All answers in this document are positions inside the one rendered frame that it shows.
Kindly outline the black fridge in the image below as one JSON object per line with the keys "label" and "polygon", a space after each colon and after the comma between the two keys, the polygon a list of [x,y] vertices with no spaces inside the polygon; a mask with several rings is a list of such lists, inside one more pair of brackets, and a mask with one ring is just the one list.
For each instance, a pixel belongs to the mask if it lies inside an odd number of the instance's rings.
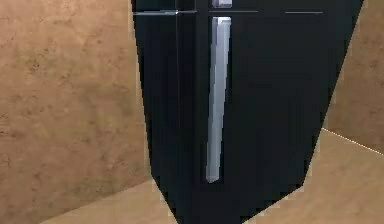
{"label": "black fridge", "polygon": [[[150,172],[176,224],[244,224],[300,188],[364,0],[131,0]],[[206,180],[212,18],[230,17]]]}

